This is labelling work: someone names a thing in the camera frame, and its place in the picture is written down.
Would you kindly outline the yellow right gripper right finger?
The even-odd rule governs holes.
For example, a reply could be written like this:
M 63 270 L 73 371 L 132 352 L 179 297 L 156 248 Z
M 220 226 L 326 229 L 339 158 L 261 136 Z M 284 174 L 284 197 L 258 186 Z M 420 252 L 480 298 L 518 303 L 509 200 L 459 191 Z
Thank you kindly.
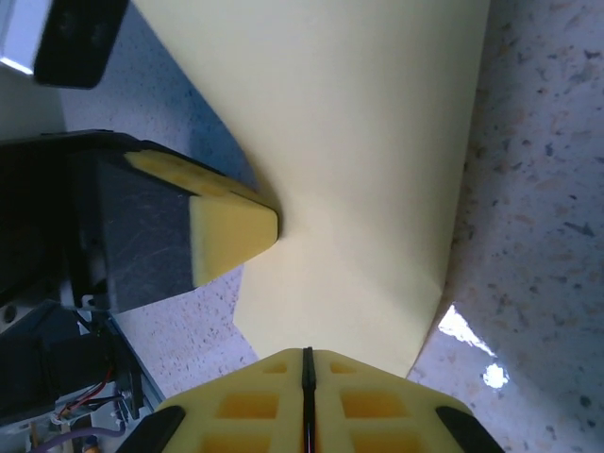
M 460 400 L 360 361 L 307 349 L 309 452 L 501 452 Z

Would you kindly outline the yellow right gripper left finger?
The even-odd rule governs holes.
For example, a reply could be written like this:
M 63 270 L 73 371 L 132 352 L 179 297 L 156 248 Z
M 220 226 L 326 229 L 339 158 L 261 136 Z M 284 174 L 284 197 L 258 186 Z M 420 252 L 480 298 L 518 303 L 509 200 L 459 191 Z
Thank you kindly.
M 308 350 L 275 355 L 164 400 L 120 452 L 306 452 Z

